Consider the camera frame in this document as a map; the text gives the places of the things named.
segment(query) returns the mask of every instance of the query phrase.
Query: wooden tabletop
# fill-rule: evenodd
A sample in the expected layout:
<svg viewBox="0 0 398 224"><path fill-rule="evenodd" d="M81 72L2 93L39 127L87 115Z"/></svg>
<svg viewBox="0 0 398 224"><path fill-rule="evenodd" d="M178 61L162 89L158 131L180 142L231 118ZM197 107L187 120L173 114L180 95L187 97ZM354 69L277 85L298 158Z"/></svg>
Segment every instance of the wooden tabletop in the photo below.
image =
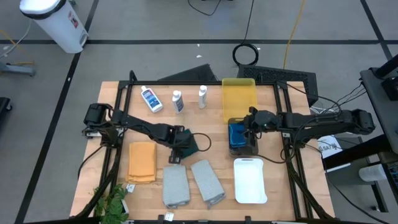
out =
<svg viewBox="0 0 398 224"><path fill-rule="evenodd" d="M290 82L291 85L304 91L302 82ZM103 82L99 93L98 102L114 105L118 82ZM133 220L157 220L158 215L164 215L167 211L174 212L174 220L244 220L245 216L251 216L252 220L295 220L290 194L290 185L285 164L274 164L264 161L264 186L268 201L265 204L240 204L234 198L233 161L228 152L228 129L223 121L223 104L221 85L208 86L207 106L198 108L199 86L165 86L153 85L152 88L164 108L158 113L152 113L141 97L140 86L133 86L129 114L151 123L167 123L184 125L193 133L206 133L212 140L210 150L196 152L185 158L182 164L187 167L187 175L190 186L191 200L188 205L180 206L176 210L166 209L162 202L163 167L169 166L168 159L170 149L157 145L157 173L156 181L151 184L136 185L134 192L127 194L125 201L130 210L129 219ZM259 110L277 111L275 96L272 86L257 86L257 101ZM172 92L182 91L184 109L180 114L175 114L172 105ZM289 96L293 112L309 114L307 98L303 93L289 88ZM195 137L200 149L208 145L208 140L201 136ZM150 141L140 133L127 131L119 168L118 182L125 183L127 173L129 144L134 141ZM88 140L85 157L90 155L100 144L100 138ZM317 147L316 140L311 140L310 145ZM259 153L280 160L282 149L280 133L263 134L259 140ZM102 150L93 156L82 168L80 179L76 188L70 215L76 215L88 203L93 196L93 189L100 181L102 164L104 161ZM309 191L327 213L334 216L329 189L326 183L320 154L310 147L301 149L305 176ZM190 166L202 159L208 159L214 172L219 178L226 198L219 204L207 209L200 191L190 170ZM298 189L301 214L305 217L301 192Z"/></svg>

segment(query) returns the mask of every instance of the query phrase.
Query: yellow plastic bin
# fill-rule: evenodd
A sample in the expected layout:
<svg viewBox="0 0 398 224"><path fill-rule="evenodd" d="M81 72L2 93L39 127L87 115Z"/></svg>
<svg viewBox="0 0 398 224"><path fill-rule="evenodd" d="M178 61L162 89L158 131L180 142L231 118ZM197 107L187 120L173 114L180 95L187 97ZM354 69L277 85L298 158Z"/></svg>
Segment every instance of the yellow plastic bin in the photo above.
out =
<svg viewBox="0 0 398 224"><path fill-rule="evenodd" d="M243 118L249 114L249 107L257 108L256 82L252 78L223 79L224 122L230 118Z"/></svg>

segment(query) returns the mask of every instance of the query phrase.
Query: yellow cable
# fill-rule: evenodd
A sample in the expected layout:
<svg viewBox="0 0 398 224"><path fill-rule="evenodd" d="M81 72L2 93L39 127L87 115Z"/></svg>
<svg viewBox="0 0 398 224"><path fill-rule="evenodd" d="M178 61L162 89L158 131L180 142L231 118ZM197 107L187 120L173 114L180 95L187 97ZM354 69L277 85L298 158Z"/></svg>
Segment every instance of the yellow cable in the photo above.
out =
<svg viewBox="0 0 398 224"><path fill-rule="evenodd" d="M291 42L292 39L293 39L293 35L294 35L294 32L296 31L297 24L299 23L299 20L300 20L300 18L301 18L301 14L303 13L304 4L305 4L305 0L302 0L301 6L300 6L300 12L298 13L296 22L295 22L295 24L294 24L294 26L293 26L292 33L290 34L289 41L287 42L287 45L286 45L285 59L284 59L284 69L285 69L285 66L286 66L286 59L287 59L287 54L288 54L288 52L289 52L290 42Z"/></svg>
<svg viewBox="0 0 398 224"><path fill-rule="evenodd" d="M34 64L35 64L35 61L34 61L33 57L32 57L30 54L28 54L21 46L19 46L18 44L16 44L16 43L11 39L11 37L7 34L6 31L0 30L0 33L2 33L3 36L5 36L5 38L6 38L7 40L9 40L12 44L14 44L15 47L18 48L18 50L20 50L26 57L28 57L29 59L32 60L32 62L19 62L19 63L15 63L14 65L17 65L17 64L19 64L19 65L27 65L27 64L29 64L29 65L34 65Z"/></svg>

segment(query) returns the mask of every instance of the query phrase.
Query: orange towel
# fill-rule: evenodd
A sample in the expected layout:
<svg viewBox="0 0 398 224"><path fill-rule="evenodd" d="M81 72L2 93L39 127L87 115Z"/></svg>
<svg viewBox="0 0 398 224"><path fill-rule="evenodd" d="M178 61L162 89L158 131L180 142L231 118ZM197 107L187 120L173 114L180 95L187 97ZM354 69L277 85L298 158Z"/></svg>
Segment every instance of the orange towel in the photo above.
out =
<svg viewBox="0 0 398 224"><path fill-rule="evenodd" d="M156 143L130 144L129 168L126 181L130 184L147 184L156 180Z"/></svg>

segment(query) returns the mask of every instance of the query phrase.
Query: gray towel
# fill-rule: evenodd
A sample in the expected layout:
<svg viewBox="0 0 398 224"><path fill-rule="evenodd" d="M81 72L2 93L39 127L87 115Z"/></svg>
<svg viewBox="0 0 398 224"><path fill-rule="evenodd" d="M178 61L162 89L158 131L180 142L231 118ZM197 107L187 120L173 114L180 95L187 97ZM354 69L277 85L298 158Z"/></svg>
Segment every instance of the gray towel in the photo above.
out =
<svg viewBox="0 0 398 224"><path fill-rule="evenodd" d="M189 185L185 166L163 168L163 203L175 209L189 203Z"/></svg>
<svg viewBox="0 0 398 224"><path fill-rule="evenodd" d="M224 189L207 159L192 165L191 170L208 209L225 198Z"/></svg>

